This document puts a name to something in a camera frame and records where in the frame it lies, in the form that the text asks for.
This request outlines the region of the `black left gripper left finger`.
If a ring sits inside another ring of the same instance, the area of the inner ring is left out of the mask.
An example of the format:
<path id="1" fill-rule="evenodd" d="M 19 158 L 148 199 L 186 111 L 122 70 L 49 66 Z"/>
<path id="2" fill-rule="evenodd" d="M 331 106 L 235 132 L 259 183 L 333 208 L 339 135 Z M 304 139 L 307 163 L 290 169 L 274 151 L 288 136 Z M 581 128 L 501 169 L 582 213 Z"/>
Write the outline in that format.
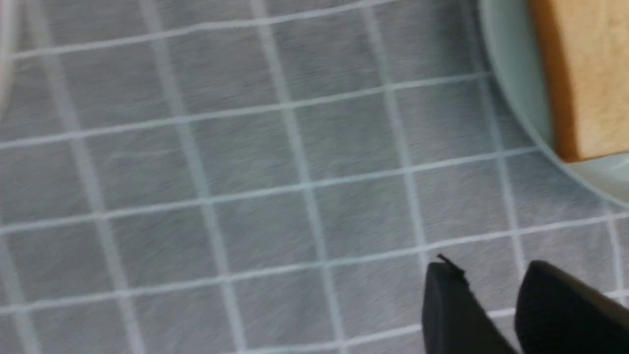
<path id="1" fill-rule="evenodd" d="M 470 289 L 465 271 L 438 255 L 425 276 L 422 332 L 427 354 L 515 354 Z"/>

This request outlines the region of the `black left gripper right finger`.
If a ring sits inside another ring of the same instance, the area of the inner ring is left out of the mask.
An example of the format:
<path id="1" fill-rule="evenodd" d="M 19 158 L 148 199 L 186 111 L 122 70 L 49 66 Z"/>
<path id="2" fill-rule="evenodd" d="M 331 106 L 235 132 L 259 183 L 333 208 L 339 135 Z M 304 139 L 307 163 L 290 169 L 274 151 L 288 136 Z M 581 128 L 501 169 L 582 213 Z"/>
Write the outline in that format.
<path id="1" fill-rule="evenodd" d="M 514 319 L 525 354 L 629 351 L 628 309 L 546 261 L 529 264 Z"/>

